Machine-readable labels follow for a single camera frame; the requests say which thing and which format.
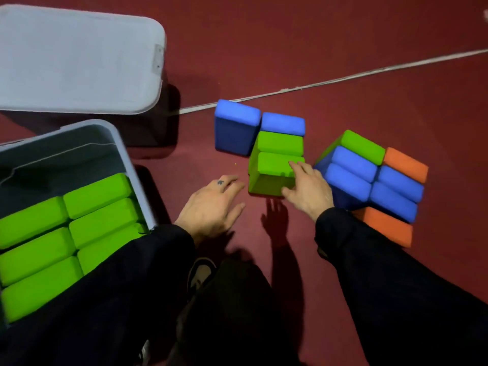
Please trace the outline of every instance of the person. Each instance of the person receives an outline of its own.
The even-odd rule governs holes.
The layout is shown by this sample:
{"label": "person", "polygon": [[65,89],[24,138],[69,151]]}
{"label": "person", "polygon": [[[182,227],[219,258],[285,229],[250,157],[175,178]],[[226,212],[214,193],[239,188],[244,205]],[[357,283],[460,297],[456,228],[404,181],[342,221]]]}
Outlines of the person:
{"label": "person", "polygon": [[[337,270],[371,365],[488,364],[488,306],[431,272],[365,223],[333,205],[306,163],[290,163],[284,197],[315,222],[321,255]],[[271,287],[257,266],[194,263],[202,241],[228,231],[244,184],[223,176],[195,192],[174,224],[115,252],[92,273],[0,334],[0,364],[133,365],[164,303],[191,269],[191,300],[176,326],[168,365],[299,365]],[[204,280],[195,280],[201,275]]]}

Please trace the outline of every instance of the stack of blocks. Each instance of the stack of blocks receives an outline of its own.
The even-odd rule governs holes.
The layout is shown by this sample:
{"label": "stack of blocks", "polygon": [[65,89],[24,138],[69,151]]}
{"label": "stack of blocks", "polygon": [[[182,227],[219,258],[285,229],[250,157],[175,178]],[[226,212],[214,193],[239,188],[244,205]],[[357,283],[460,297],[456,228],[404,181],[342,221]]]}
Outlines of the stack of blocks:
{"label": "stack of blocks", "polygon": [[336,207],[353,211],[401,246],[411,246],[411,224],[424,193],[426,165],[346,130],[314,168],[331,186]]}
{"label": "stack of blocks", "polygon": [[128,178],[115,174],[0,220],[1,301],[12,323],[146,233]]}
{"label": "stack of blocks", "polygon": [[250,106],[219,100],[215,110],[215,148],[250,155],[249,192],[281,196],[283,186],[295,186],[289,161],[304,161],[305,120],[263,113]]}

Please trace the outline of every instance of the green foam block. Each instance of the green foam block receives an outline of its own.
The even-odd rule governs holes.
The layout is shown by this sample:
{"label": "green foam block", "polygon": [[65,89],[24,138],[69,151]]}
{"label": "green foam block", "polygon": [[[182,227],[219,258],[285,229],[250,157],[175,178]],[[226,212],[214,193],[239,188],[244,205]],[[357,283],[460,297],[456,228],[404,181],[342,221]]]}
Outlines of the green foam block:
{"label": "green foam block", "polygon": [[33,238],[68,221],[63,198],[55,196],[0,220],[0,249]]}
{"label": "green foam block", "polygon": [[41,308],[83,277],[76,257],[69,257],[8,286],[2,292],[2,305],[9,323]]}
{"label": "green foam block", "polygon": [[351,130],[345,130],[345,132],[320,155],[315,164],[320,162],[339,145],[362,156],[370,162],[373,162],[375,165],[381,165],[386,153],[384,148],[375,144],[373,141],[365,139]]}
{"label": "green foam block", "polygon": [[63,196],[70,218],[80,218],[132,194],[129,179],[123,173],[101,179]]}
{"label": "green foam block", "polygon": [[75,253],[67,227],[61,227],[0,255],[0,280],[8,286]]}
{"label": "green foam block", "polygon": [[88,274],[129,241],[140,238],[146,233],[146,227],[135,223],[84,247],[78,252],[83,273]]}
{"label": "green foam block", "polygon": [[288,162],[305,162],[302,157],[274,153],[259,153],[249,177],[249,192],[282,196],[281,188],[295,186],[295,173]]}
{"label": "green foam block", "polygon": [[75,246],[82,249],[95,240],[139,221],[143,221],[139,206],[126,197],[72,221],[69,230]]}
{"label": "green foam block", "polygon": [[251,168],[261,152],[302,157],[303,137],[260,131],[249,158],[248,174],[251,174]]}

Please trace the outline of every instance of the person's left hand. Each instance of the person's left hand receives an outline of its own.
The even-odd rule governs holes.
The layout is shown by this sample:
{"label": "person's left hand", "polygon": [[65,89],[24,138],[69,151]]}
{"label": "person's left hand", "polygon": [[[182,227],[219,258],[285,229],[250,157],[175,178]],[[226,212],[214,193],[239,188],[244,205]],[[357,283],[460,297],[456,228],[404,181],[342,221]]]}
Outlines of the person's left hand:
{"label": "person's left hand", "polygon": [[185,229],[195,245],[228,231],[246,206],[236,205],[229,211],[236,195],[244,188],[237,176],[224,175],[190,196],[175,225]]}

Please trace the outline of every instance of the orange block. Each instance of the orange block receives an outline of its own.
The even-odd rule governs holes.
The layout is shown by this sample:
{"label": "orange block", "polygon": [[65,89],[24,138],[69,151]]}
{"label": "orange block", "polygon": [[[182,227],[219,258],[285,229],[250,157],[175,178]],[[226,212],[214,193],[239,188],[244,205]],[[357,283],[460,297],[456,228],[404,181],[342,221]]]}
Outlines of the orange block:
{"label": "orange block", "polygon": [[429,167],[394,148],[387,148],[383,164],[402,172],[404,175],[424,184]]}
{"label": "orange block", "polygon": [[397,220],[371,207],[358,209],[357,211],[353,211],[352,214],[357,219],[369,225],[369,227],[385,235],[389,240],[404,248],[410,248],[412,246],[412,225]]}

